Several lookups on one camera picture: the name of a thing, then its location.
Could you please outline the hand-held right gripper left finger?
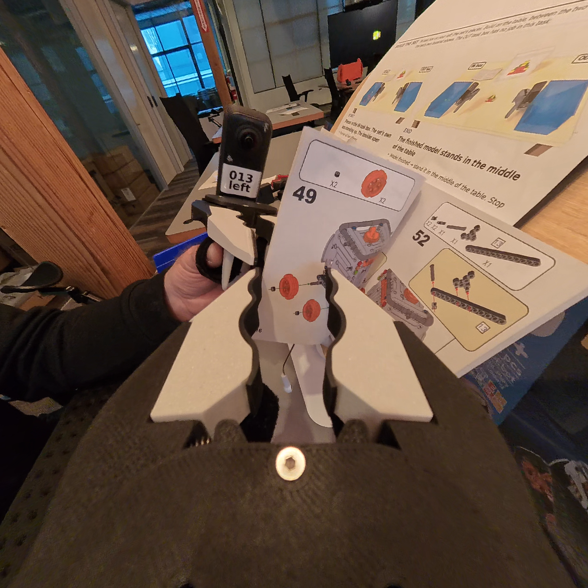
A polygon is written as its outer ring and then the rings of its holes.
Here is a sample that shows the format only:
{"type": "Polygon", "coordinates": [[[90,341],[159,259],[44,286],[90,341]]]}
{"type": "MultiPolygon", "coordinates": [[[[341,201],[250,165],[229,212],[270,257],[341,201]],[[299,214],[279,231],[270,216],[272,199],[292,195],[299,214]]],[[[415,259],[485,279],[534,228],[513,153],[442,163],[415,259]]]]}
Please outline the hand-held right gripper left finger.
{"type": "Polygon", "coordinates": [[[255,268],[190,321],[151,420],[195,420],[211,434],[222,420],[241,423],[258,413],[264,384],[252,335],[261,291],[261,269],[255,268]]]}

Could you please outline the blue toy kit box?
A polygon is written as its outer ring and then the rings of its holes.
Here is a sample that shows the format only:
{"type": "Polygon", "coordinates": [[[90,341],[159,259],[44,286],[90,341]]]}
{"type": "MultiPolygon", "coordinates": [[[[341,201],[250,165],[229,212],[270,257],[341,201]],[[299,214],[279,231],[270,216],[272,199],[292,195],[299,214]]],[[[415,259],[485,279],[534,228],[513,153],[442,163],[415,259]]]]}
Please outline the blue toy kit box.
{"type": "Polygon", "coordinates": [[[587,301],[462,379],[513,452],[551,546],[587,587],[587,301]]]}

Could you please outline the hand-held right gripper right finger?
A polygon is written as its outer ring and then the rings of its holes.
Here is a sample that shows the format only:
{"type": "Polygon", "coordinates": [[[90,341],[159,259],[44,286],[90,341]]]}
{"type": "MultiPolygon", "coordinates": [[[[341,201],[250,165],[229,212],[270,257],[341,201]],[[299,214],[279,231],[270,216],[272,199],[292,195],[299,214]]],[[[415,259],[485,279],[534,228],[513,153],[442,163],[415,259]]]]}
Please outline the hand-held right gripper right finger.
{"type": "Polygon", "coordinates": [[[430,422],[433,411],[394,320],[334,269],[325,271],[328,303],[324,405],[336,437],[361,421],[377,441],[387,421],[430,422]]]}

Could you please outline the person's left forearm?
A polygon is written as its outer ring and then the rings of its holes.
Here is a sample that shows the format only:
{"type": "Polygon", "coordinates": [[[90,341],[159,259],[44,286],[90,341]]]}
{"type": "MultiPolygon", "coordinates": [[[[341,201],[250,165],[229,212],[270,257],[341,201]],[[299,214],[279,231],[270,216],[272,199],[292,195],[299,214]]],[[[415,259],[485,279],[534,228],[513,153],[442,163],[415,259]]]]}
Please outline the person's left forearm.
{"type": "Polygon", "coordinates": [[[68,311],[1,305],[1,394],[60,400],[128,376],[179,325],[166,304],[163,274],[68,311]]]}

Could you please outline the orange plastic case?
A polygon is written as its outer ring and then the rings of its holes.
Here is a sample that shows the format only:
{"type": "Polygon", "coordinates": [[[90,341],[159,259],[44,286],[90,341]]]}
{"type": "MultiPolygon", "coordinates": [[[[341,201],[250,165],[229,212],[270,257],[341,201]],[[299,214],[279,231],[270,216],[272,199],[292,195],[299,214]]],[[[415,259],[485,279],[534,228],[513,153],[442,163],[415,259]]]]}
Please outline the orange plastic case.
{"type": "Polygon", "coordinates": [[[360,58],[350,63],[340,64],[336,71],[336,83],[340,88],[350,89],[364,78],[364,64],[360,58]]]}

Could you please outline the printed task instruction sheet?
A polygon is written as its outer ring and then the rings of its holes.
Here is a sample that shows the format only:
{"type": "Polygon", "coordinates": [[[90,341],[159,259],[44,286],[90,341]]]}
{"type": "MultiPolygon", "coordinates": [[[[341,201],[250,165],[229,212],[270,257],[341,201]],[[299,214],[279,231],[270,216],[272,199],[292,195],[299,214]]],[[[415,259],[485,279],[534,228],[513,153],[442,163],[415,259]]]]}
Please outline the printed task instruction sheet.
{"type": "Polygon", "coordinates": [[[334,132],[517,224],[587,157],[587,1],[434,2],[334,132]]]}

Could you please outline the stack of cardboard boxes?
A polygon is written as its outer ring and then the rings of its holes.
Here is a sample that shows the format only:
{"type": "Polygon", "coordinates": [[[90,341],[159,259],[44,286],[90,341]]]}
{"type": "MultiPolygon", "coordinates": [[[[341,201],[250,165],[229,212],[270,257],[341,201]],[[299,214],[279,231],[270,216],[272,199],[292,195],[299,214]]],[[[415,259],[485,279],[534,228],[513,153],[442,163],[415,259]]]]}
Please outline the stack of cardboard boxes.
{"type": "Polygon", "coordinates": [[[142,214],[160,191],[127,145],[93,153],[82,164],[126,224],[142,214]]]}

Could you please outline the white metal board stand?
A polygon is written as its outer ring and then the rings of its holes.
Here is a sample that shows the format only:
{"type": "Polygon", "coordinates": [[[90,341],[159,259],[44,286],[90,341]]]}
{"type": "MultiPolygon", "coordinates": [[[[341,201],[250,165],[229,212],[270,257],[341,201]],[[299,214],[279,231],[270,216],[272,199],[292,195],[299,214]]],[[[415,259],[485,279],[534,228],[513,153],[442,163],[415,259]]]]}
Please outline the white metal board stand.
{"type": "Polygon", "coordinates": [[[275,443],[323,443],[334,440],[332,422],[323,401],[324,352],[319,345],[296,346],[285,372],[292,393],[284,392],[281,373],[289,346],[260,342],[262,377],[278,398],[279,410],[273,435],[275,443]]]}

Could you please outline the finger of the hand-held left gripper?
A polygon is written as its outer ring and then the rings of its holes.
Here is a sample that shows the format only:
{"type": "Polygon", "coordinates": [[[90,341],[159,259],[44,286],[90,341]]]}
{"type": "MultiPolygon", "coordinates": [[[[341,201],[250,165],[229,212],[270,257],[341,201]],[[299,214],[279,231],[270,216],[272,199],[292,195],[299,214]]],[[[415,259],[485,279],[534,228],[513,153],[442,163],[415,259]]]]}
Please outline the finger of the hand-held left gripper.
{"type": "Polygon", "coordinates": [[[254,231],[246,226],[238,213],[212,213],[208,217],[207,232],[210,239],[249,266],[257,260],[254,231]]]}

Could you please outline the black wall screen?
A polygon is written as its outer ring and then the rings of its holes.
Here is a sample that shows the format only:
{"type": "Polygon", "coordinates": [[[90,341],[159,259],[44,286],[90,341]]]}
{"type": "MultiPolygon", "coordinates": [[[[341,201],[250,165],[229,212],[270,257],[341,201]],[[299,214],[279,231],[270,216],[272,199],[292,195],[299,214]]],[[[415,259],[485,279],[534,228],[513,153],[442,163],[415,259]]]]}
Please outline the black wall screen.
{"type": "Polygon", "coordinates": [[[327,16],[330,67],[361,60],[372,68],[396,40],[397,1],[364,2],[327,16]]]}

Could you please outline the paper instruction booklet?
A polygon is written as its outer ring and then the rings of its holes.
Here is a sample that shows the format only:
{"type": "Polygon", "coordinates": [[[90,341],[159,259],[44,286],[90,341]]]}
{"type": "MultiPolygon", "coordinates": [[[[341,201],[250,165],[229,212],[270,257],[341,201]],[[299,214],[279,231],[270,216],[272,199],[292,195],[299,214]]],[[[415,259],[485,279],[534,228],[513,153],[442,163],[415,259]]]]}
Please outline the paper instruction booklet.
{"type": "Polygon", "coordinates": [[[334,269],[463,376],[586,293],[552,247],[355,147],[305,130],[263,270],[257,337],[315,346],[334,269]]]}

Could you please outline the office table with papers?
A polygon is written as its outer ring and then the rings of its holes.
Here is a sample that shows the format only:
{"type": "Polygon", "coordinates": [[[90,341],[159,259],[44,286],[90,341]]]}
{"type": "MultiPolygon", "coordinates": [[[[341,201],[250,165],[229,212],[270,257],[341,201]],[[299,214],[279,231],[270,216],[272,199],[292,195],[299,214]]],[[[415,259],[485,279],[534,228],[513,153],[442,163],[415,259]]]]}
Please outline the office table with papers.
{"type": "Polygon", "coordinates": [[[268,109],[266,114],[272,122],[272,137],[297,132],[305,126],[314,127],[317,123],[320,125],[325,118],[325,113],[320,107],[304,101],[273,107],[268,109]]]}

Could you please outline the wooden support post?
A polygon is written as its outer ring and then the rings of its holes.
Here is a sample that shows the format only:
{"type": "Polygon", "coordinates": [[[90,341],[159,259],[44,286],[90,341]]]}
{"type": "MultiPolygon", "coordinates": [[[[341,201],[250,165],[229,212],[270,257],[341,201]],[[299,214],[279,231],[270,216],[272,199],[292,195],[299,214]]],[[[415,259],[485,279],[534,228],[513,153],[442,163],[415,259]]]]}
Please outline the wooden support post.
{"type": "Polygon", "coordinates": [[[203,1],[190,1],[201,34],[203,46],[211,67],[217,94],[223,107],[232,104],[231,94],[226,83],[224,67],[212,32],[208,13],[203,1]]]}

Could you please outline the black office chair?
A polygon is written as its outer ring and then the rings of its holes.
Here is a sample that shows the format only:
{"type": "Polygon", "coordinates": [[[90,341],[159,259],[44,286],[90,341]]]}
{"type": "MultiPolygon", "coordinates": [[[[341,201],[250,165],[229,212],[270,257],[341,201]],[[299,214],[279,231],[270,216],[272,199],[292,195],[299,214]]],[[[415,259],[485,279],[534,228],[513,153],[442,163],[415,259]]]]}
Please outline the black office chair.
{"type": "Polygon", "coordinates": [[[200,119],[188,106],[184,97],[176,95],[173,97],[160,97],[160,101],[166,109],[167,114],[173,120],[186,143],[193,153],[202,172],[209,164],[218,145],[213,143],[202,128],[200,119]]]}
{"type": "Polygon", "coordinates": [[[335,80],[334,80],[334,74],[332,72],[332,70],[330,68],[325,68],[324,70],[324,77],[325,80],[327,82],[327,86],[330,92],[330,96],[331,96],[331,110],[330,113],[331,115],[335,115],[338,116],[338,114],[335,114],[336,112],[340,113],[342,111],[342,108],[345,106],[345,99],[344,96],[342,95],[341,90],[338,88],[335,80]]]}
{"type": "Polygon", "coordinates": [[[297,92],[290,75],[282,76],[282,80],[283,80],[284,87],[288,93],[289,100],[291,102],[299,102],[301,100],[301,98],[303,98],[304,101],[307,102],[308,94],[313,92],[313,89],[308,89],[308,90],[304,90],[302,92],[297,92]]]}

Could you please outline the person's left hand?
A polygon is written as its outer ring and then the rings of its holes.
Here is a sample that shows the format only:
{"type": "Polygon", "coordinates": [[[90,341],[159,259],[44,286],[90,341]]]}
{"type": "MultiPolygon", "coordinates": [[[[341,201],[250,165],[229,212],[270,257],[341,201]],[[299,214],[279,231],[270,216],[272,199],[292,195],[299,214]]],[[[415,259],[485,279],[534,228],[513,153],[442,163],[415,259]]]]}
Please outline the person's left hand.
{"type": "Polygon", "coordinates": [[[168,309],[180,322],[191,320],[224,292],[220,284],[199,273],[195,257],[201,247],[192,246],[183,252],[164,277],[168,309]]]}

